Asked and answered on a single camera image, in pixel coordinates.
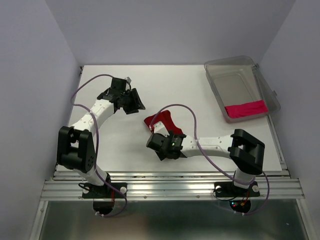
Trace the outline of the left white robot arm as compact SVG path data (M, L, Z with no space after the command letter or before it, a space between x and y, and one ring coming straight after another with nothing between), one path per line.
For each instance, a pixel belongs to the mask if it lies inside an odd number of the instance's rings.
M129 115L145 106L129 77L112 77L110 87L97 96L91 108L79 103L75 107L83 108L86 114L58 131L57 164L78 173L94 185L95 193L106 197L111 193L111 184L109 175L97 165L99 128L120 109Z

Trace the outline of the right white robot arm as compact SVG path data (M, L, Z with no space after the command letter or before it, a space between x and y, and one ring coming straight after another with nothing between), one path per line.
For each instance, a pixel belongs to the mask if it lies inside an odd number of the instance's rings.
M205 157L218 171L231 179L230 189L242 195L255 184L255 177L263 173L265 144L243 129L231 135L195 138L185 134L152 133L146 143L162 161L164 159ZM210 157L230 159L236 165L233 176L219 168Z

